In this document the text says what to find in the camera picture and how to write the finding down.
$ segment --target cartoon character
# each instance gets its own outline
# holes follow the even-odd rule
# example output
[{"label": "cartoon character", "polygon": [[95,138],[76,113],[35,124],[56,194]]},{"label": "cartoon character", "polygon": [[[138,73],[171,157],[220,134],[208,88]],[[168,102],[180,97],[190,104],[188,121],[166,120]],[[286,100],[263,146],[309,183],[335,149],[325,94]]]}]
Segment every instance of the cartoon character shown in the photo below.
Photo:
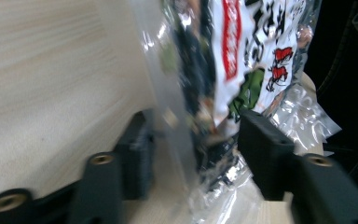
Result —
[{"label": "cartoon character", "polygon": [[274,84],[280,85],[279,81],[286,81],[288,73],[285,66],[288,64],[288,61],[292,59],[294,54],[291,47],[275,49],[272,53],[275,55],[275,58],[272,67],[269,69],[272,73],[272,77],[268,81],[267,91],[274,91]]}]

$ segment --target plastic bag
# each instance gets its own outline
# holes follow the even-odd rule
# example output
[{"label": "plastic bag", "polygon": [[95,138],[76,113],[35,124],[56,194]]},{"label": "plastic bag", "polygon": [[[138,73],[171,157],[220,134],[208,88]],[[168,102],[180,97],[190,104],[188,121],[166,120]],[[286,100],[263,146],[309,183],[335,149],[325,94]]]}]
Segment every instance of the plastic bag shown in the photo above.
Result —
[{"label": "plastic bag", "polygon": [[[290,85],[298,41],[310,41],[297,33],[309,25],[314,2],[161,0],[164,17],[158,20],[136,8],[170,151],[191,192],[195,223],[236,223],[241,217],[256,223],[262,199],[236,150],[239,113],[244,107],[264,111]],[[234,212],[245,203],[252,206]]]},{"label": "plastic bag", "polygon": [[316,99],[297,83],[277,96],[263,115],[295,142],[297,154],[325,143],[328,137],[341,130]]}]

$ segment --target wood grain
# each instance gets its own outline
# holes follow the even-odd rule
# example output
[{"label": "wood grain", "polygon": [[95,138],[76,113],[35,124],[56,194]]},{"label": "wood grain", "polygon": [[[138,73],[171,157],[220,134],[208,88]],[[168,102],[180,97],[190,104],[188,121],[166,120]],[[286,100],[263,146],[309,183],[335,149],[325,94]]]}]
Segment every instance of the wood grain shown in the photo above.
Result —
[{"label": "wood grain", "polygon": [[126,1],[0,1],[0,191],[42,196],[155,103]]}]

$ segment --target wooden surface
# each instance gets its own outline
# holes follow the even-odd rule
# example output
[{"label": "wooden surface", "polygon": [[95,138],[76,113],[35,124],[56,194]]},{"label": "wooden surface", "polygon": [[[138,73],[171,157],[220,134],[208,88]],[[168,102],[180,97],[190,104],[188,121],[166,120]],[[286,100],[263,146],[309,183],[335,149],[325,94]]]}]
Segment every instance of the wooden surface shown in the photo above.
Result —
[{"label": "wooden surface", "polygon": [[[154,104],[125,0],[0,1],[0,192],[39,197],[78,179],[88,155]],[[149,200],[125,203],[130,223],[189,223],[169,156],[156,152]],[[263,202],[254,215],[290,223],[286,205]]]}]

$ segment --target crinkled plastic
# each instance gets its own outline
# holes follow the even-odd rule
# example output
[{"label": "crinkled plastic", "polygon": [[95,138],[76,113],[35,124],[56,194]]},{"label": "crinkled plastic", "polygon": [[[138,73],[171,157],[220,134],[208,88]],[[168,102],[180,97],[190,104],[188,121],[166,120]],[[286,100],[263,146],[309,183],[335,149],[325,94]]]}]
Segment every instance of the crinkled plastic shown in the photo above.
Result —
[{"label": "crinkled plastic", "polygon": [[277,96],[264,116],[295,142],[298,154],[325,143],[328,137],[341,130],[316,99],[297,83]]},{"label": "crinkled plastic", "polygon": [[132,5],[193,221],[256,223],[239,113],[263,112],[302,73],[320,2],[160,0],[161,16],[146,8],[156,1]]}]

